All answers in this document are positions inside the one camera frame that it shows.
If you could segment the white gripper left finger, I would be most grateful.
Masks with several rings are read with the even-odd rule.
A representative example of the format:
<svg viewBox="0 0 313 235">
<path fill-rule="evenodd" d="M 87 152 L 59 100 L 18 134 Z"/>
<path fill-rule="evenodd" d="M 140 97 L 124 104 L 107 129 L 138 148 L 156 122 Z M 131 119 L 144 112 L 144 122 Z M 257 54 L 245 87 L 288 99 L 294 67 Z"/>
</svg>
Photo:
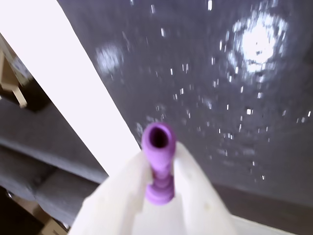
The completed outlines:
<svg viewBox="0 0 313 235">
<path fill-rule="evenodd" d="M 142 211 L 146 187 L 151 182 L 150 164 L 139 152 L 84 200 L 69 233 L 132 234 L 135 216 Z"/>
</svg>

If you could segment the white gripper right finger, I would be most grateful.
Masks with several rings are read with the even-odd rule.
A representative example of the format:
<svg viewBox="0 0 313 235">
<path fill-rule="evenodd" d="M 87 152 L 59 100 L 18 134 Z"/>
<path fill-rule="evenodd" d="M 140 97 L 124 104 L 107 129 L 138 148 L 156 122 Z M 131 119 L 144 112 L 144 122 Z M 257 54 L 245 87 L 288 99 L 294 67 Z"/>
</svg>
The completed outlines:
<svg viewBox="0 0 313 235">
<path fill-rule="evenodd" d="M 173 162 L 174 197 L 156 202 L 160 189 L 147 187 L 146 198 L 134 221 L 135 235 L 236 235 L 230 212 L 194 157 L 177 142 Z"/>
</svg>

